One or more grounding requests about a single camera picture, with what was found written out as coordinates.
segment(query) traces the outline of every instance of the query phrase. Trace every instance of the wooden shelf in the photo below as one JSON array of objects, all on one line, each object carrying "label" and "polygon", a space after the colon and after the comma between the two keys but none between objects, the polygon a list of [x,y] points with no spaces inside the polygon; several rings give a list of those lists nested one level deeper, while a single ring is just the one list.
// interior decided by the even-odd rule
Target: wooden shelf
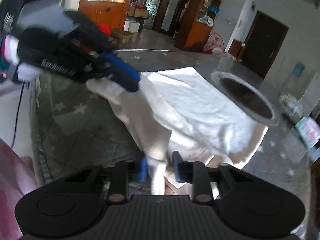
[{"label": "wooden shelf", "polygon": [[[211,6],[220,6],[221,4],[221,0],[208,1]],[[179,28],[175,47],[186,51],[201,52],[212,30],[212,27],[197,22],[197,19],[205,14],[213,20],[216,17],[214,12],[204,6],[204,0],[190,0]]]}]

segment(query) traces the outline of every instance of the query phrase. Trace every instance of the white box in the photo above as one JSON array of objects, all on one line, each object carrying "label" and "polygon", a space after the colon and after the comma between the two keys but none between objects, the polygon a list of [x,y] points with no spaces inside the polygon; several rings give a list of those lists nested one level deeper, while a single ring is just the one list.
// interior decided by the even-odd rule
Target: white box
[{"label": "white box", "polygon": [[129,25],[130,25],[130,20],[125,20],[123,30],[127,32],[129,30]]},{"label": "white box", "polygon": [[138,23],[138,22],[130,22],[130,24],[129,24],[129,32],[131,32],[131,33],[137,33],[138,32],[138,30],[139,30],[139,26],[140,26],[140,23]]}]

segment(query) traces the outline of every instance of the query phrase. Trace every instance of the white towel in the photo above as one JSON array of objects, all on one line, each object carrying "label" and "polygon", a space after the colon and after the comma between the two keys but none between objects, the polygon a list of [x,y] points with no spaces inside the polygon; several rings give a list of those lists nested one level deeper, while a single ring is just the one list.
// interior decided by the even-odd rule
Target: white towel
[{"label": "white towel", "polygon": [[129,93],[108,79],[87,83],[91,92],[109,100],[147,156],[152,194],[164,194],[164,176],[176,194],[185,193],[184,184],[166,169],[166,158],[173,151],[185,161],[210,167],[225,162],[242,169],[267,132],[267,126],[249,117],[192,67],[144,72],[139,87]]}]

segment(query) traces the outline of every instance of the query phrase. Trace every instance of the plastic bag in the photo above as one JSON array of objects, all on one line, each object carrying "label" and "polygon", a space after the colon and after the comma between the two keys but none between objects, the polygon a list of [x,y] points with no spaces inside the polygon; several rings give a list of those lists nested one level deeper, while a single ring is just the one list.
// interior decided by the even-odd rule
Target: plastic bag
[{"label": "plastic bag", "polygon": [[280,95],[278,101],[283,103],[292,113],[297,114],[300,118],[303,117],[302,103],[292,94]]},{"label": "plastic bag", "polygon": [[213,26],[213,20],[208,15],[205,15],[205,16],[197,19],[197,21],[200,23],[207,24],[209,27]]},{"label": "plastic bag", "polygon": [[320,127],[311,117],[303,117],[295,127],[308,149],[320,139]]}]

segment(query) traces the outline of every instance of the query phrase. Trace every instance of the tiled floor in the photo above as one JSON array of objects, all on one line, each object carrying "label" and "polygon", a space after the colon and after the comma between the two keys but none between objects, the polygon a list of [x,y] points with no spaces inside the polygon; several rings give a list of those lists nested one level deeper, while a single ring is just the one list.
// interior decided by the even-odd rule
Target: tiled floor
[{"label": "tiled floor", "polygon": [[132,39],[132,49],[163,49],[179,51],[173,46],[172,37],[157,33],[153,30],[143,29],[141,33],[135,33]]}]

